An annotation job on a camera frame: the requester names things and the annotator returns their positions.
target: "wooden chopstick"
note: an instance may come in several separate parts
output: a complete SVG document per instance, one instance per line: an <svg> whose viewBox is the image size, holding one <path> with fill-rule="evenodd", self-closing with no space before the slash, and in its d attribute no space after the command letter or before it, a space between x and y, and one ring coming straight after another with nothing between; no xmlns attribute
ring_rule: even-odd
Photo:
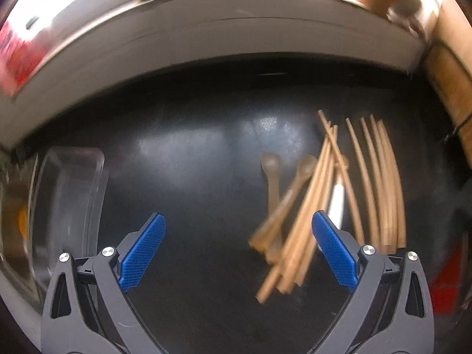
<svg viewBox="0 0 472 354"><path fill-rule="evenodd" d="M395 194L396 194L396 210L397 210L397 225L398 225L398 247L405 248L407 247L407 222L405 219L405 204L403 200L403 190L402 183L400 180L400 171L398 170L398 164L396 163L395 153L393 152L392 143L390 142L389 134L386 131L386 127L382 121L379 121L381 124L381 130L384 133L385 141L390 153L390 158L392 161L393 167L393 176L395 184Z"/></svg>
<svg viewBox="0 0 472 354"><path fill-rule="evenodd" d="M359 214L359 207L357 206L357 201L355 199L354 195L354 189L351 184L351 180L349 179L348 171L346 167L344 166L343 163L343 157L341 155L341 152L339 151L339 148L337 147L336 140L334 139L333 135L331 132L329 132L330 127L328 126L328 123L326 121L326 118L324 117L324 114L321 110L318 111L319 118L321 119L323 123L323 127L325 129L326 134L328 135L328 138L331 142L331 146L333 148L334 155L336 156L336 161L341 167L341 173L343 175L343 180L344 180L344 185L346 188L346 192L348 194L348 201L349 201L349 209L351 211L351 217L353 219L353 224L354 224L354 231L356 235L356 240L358 244L364 245L364 231L362 229L362 222L360 221L360 214Z"/></svg>
<svg viewBox="0 0 472 354"><path fill-rule="evenodd" d="M378 132L377 123L374 119L374 116L371 114L371 126L374 133L374 139L377 146L377 156L380 162L381 176L382 176L382 192L383 192L383 202L381 202L382 211L381 211L381 252L383 254L388 254L389 247L391 244L391 215L390 215L390 195L389 192L389 178L388 178L388 168L386 165L385 154L383 152L382 140Z"/></svg>
<svg viewBox="0 0 472 354"><path fill-rule="evenodd" d="M359 164L360 175L362 177L364 194L367 200L367 213L369 215L369 231L371 237L371 244L376 249L378 249L380 247L380 239L378 231L377 210L375 208L374 193L372 192L371 179L369 178L369 172L367 171L367 166L365 165L365 160L359 145L359 140L357 139L354 128L349 118L346 118L346 124L348 125L349 134L351 135L351 140L354 145L357 163Z"/></svg>
<svg viewBox="0 0 472 354"><path fill-rule="evenodd" d="M377 154L375 153L375 148L374 148L374 143L372 142L371 135L369 133L369 128L367 127L367 123L365 122L364 118L362 117L360 119L360 123L362 125L362 129L364 131L364 137L367 142L367 148L369 150L369 155L371 157L371 164L372 164L372 170L374 172L374 182L375 182L375 188L377 192L377 214L378 214L378 229L379 229L379 234L381 234L381 230L383 229L385 225L385 214L384 214L384 209L385 209L385 204L384 204L384 187L383 187L383 182L382 182L382 176L381 176L381 169L378 165L378 159L377 159Z"/></svg>
<svg viewBox="0 0 472 354"><path fill-rule="evenodd" d="M296 221L295 221L295 223L294 223L294 225L293 225L293 227L292 227L292 229L289 233L289 236L287 237L287 239L284 243L284 246L282 247L282 260L279 263L272 266L272 269L270 270L269 274L266 276L263 284L261 285L260 289L257 292L256 298L259 301L259 303L261 303L261 304L265 303L265 301L267 300L269 295L271 295L271 292L274 289L274 287L275 287L275 285L276 285L276 283L277 283L277 281L280 277L280 274L281 274L282 268L283 268L284 257L287 256L287 252L289 251L289 249L291 249L294 238L295 238L296 234L299 232L299 230L296 228L297 220L299 218L303 217L304 213L306 213L306 211L309 210L309 206L311 204L313 194L315 193L315 189L316 189L317 184L318 184L316 171L319 169L320 163L325 158L324 156L326 155L326 153L329 152L329 148L330 148L329 147L329 141L327 140L327 136L325 136L325 139L324 139L323 145L322 145L322 149L321 149L321 153L320 153L320 156L319 156L318 164L315 168L315 172L312 175L312 179L311 179L310 184L308 186L308 189L306 191L304 200L301 203L300 209L298 210Z"/></svg>
<svg viewBox="0 0 472 354"><path fill-rule="evenodd" d="M331 160L334 161L334 156L332 154L331 154ZM333 175L330 175L329 180L325 183L324 193L322 196L322 200L320 201L320 206L318 206L317 211L318 210L327 211L327 205L330 200L330 193L332 189L333 189ZM295 276L295 283L298 286L303 285L303 282L305 281L306 273L308 272L308 268L310 267L310 263L312 262L313 254L316 251L316 247L317 247L316 238L313 235L311 235L306 244L303 257L301 258L300 266Z"/></svg>
<svg viewBox="0 0 472 354"><path fill-rule="evenodd" d="M377 122L378 132L382 142L382 151L385 156L386 162L386 187L389 193L389 222L390 222L390 243L389 243L389 254L394 254L396 252L396 244L398 241L397 232L398 232L398 223L397 223L397 210L396 210L396 189L395 189L395 166L392 161L391 153L389 152L389 146L385 139L385 133L383 132L383 123L382 120Z"/></svg>
<svg viewBox="0 0 472 354"><path fill-rule="evenodd" d="M337 126L333 129L334 138L337 139ZM277 289L281 293L290 293L294 286L294 278L297 274L298 267L303 256L303 252L307 245L307 242L312 235L312 217L313 213L318 210L320 201L323 200L325 182L332 180L334 170L334 159L331 153L327 153L323 162L319 175L319 182L322 184L317 185L316 196L313 198L312 206L309 212L305 213L304 219L301 222L301 229L297 235L297 239L293 244L292 250L289 252L284 261L284 269L282 271L282 278L277 286Z"/></svg>

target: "blue gripper pad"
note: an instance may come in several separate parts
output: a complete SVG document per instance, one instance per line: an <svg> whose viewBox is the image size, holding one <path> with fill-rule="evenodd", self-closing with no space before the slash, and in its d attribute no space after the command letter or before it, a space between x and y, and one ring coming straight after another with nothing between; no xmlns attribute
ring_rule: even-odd
<svg viewBox="0 0 472 354"><path fill-rule="evenodd" d="M346 286L351 292L357 286L356 262L338 237L335 226L324 214L317 211L312 218L312 231L319 247L341 286Z"/></svg>
<svg viewBox="0 0 472 354"><path fill-rule="evenodd" d="M158 214L121 261L118 283L124 293L127 293L129 288L138 286L165 234L164 217Z"/></svg>

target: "clear plastic container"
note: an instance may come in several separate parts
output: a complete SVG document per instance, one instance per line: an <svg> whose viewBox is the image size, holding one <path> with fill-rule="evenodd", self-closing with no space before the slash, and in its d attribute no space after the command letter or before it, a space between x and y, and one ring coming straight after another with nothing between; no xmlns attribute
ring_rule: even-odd
<svg viewBox="0 0 472 354"><path fill-rule="evenodd" d="M53 147L42 162L32 215L32 269L46 293L58 257L97 254L108 174L96 148Z"/></svg>

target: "cardboard tube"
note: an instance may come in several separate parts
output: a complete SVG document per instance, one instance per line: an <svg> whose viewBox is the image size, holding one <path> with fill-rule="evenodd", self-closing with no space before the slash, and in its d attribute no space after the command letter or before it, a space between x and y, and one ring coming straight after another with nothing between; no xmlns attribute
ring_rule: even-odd
<svg viewBox="0 0 472 354"><path fill-rule="evenodd" d="M364 187L365 199L367 201L367 214L369 215L369 231L371 237L371 244L378 249L380 247L380 238L378 232L378 219L377 210L375 208L374 193L372 192L371 179L369 178L369 172L365 165L364 155L359 145L359 141L355 134L354 128L346 118L346 124L348 125L349 134L354 145L355 154L357 157L357 163L359 164L360 176L362 177L362 185Z"/></svg>
<svg viewBox="0 0 472 354"><path fill-rule="evenodd" d="M325 129L326 134L328 135L328 138L331 142L331 146L334 151L334 155L336 156L336 161L337 163L341 166L341 172L343 175L343 180L344 180L344 185L346 187L346 193L348 194L348 201L349 201L349 209L351 210L351 217L353 219L353 224L354 224L354 231L356 235L356 240L358 244L364 245L364 231L362 229L362 222L360 220L360 214L359 214L359 207L357 206L357 201L355 199L354 195L354 189L351 184L351 180L349 179L348 175L348 170L343 164L343 156L341 155L341 152L339 151L339 148L337 147L336 140L334 139L333 135L329 132L329 126L326 121L326 118L324 117L324 114L321 110L318 111L319 118L321 119L323 123L323 127Z"/></svg>

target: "wooden utensil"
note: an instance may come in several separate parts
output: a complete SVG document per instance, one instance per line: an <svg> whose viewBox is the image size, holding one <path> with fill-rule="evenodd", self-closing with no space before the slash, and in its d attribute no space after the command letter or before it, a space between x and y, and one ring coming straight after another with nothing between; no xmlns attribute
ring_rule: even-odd
<svg viewBox="0 0 472 354"><path fill-rule="evenodd" d="M297 171L289 189L284 195L282 201L275 211L262 223L262 225L254 232L249 245L259 252L266 253L277 233L280 231L282 224L287 217L292 205L298 196L304 183L313 174L317 159L307 154L298 162Z"/></svg>
<svg viewBox="0 0 472 354"><path fill-rule="evenodd" d="M389 153L389 147L385 139L384 132L382 131L381 120L377 122L377 129L382 142L382 150L385 157L387 174L386 174L386 192L389 195L388 211L389 211L389 222L390 222L390 243L389 243L389 254L396 252L396 245L398 241L398 224L397 224L397 210L396 210L396 189L395 189L395 177L394 177L394 164Z"/></svg>
<svg viewBox="0 0 472 354"><path fill-rule="evenodd" d="M333 128L334 138L337 139L337 126ZM318 185L313 196L310 210L303 214L301 218L299 229L300 231L296 234L296 238L293 242L292 248L284 256L284 269L282 270L282 278L280 279L277 289L285 294L291 293L294 287L294 279L298 272L298 267L301 263L305 247L312 236L312 217L313 213L319 210L321 201L323 201L323 195L325 192L325 186L327 182L332 181L333 170L334 170L334 158L332 153L329 151L326 153L323 161L319 163L320 169L317 172Z"/></svg>
<svg viewBox="0 0 472 354"><path fill-rule="evenodd" d="M362 154L359 141L349 118L346 118L346 124L348 125L349 134L351 135L351 140L353 142L355 154L357 157L357 163L359 164L360 176L362 177L362 185L364 187L364 194L367 201L367 214L369 215L371 244L376 249L378 249L380 247L378 219L377 210L375 208L374 193L372 192L371 179L369 178L369 172L367 171L367 166L365 165L364 155Z"/></svg>
<svg viewBox="0 0 472 354"><path fill-rule="evenodd" d="M332 154L330 157L334 161L335 157ZM342 175L340 173L340 168L338 164L335 164L335 170L336 170L335 184L337 183L342 184ZM331 179L328 180L328 182L325 185L322 200L320 201L320 205L318 206L317 211L318 210L327 211L327 205L330 199L330 193L332 189L333 189L333 185L332 185L332 175L331 175ZM313 254L316 251L317 245L318 244L315 237L313 236L313 234L311 234L306 244L303 257L301 258L301 262L300 262L300 266L298 267L297 274L295 276L295 283L298 286L303 285L303 282L305 281L306 273L308 272L308 268L310 267L310 264L312 262Z"/></svg>
<svg viewBox="0 0 472 354"><path fill-rule="evenodd" d="M371 164L372 170L374 171L374 181L375 181L375 188L377 192L377 211L378 211L378 229L379 229L379 239L381 240L380 234L381 229L384 227L385 222L385 214L384 214L384 187L382 182L381 176L381 169L378 165L377 154L375 153L374 144L372 142L371 135L369 133L369 128L364 120L364 118L360 119L360 123L362 124L362 129L364 131L365 140L367 142L367 148L369 149L369 155L371 157Z"/></svg>
<svg viewBox="0 0 472 354"><path fill-rule="evenodd" d="M395 185L395 194L396 194L396 214L397 214L397 245L399 248L407 247L407 222L405 219L405 204L403 200L403 190L402 183L400 180L400 172L398 170L398 165L396 163L395 153L393 152L392 144L390 142L389 134L386 131L386 127L382 121L379 121L380 129L383 132L388 152L390 154L390 160L392 164L392 175Z"/></svg>
<svg viewBox="0 0 472 354"><path fill-rule="evenodd" d="M327 140L327 136L324 139L323 145L322 145L322 151L321 154L319 155L319 160L322 161L326 155L327 152L329 152L328 148L329 142ZM317 165L315 169L315 173L312 175L312 179L310 181L310 185L308 186L308 189L305 194L305 198L300 206L300 209L298 210L297 214L297 219L304 214L304 212L309 210L310 203L312 202L312 197L313 193L315 191L315 188L317 186L317 170L319 169L319 164ZM284 256L286 256L287 251L289 248L291 248L291 245L293 244L294 241L294 236L296 235L298 231L296 230L296 222L294 223L294 226L290 230L289 236L287 237L287 240L284 243L284 246L282 247L282 259ZM280 274L282 272L282 262L279 262L278 264L274 265L272 269L270 270L269 274L266 276L263 284L261 285L260 289L257 292L256 298L259 301L259 303L263 304L267 300L268 296L271 294L272 290L274 289Z"/></svg>
<svg viewBox="0 0 472 354"><path fill-rule="evenodd" d="M260 165L267 177L267 216L270 217L280 202L280 173L282 171L282 158L278 154L263 153L260 159ZM269 263L278 262L281 254L282 231L279 230L267 250L266 260Z"/></svg>
<svg viewBox="0 0 472 354"><path fill-rule="evenodd" d="M380 133L378 132L377 123L374 119L374 116L371 114L371 126L374 133L375 144L377 147L377 156L379 160L379 165L381 169L382 176L382 187L383 187L383 203L382 213L381 213L381 252L383 254L388 254L390 251L390 245L392 242L392 214L391 210L391 196L392 193L389 190L389 170L385 158L385 154L382 147L382 140Z"/></svg>
<svg viewBox="0 0 472 354"><path fill-rule="evenodd" d="M326 118L324 117L324 114L321 110L318 111L319 118L322 121L323 127L325 129L326 134L328 135L328 138L330 140L331 146L333 148L334 155L336 156L336 161L337 163L341 166L341 172L343 175L343 180L344 180L344 185L346 187L346 192L348 193L348 201L349 201L349 209L351 210L351 217L353 219L353 224L354 224L354 231L356 235L356 240L358 244L364 245L364 231L362 229L362 222L360 220L360 214L359 214L359 207L357 206L357 201L355 199L354 195L354 189L351 184L351 180L349 179L348 171L346 167L343 164L343 157L341 155L341 152L339 151L339 148L337 147L336 140L334 139L333 135L331 132L329 132L329 126L326 121Z"/></svg>

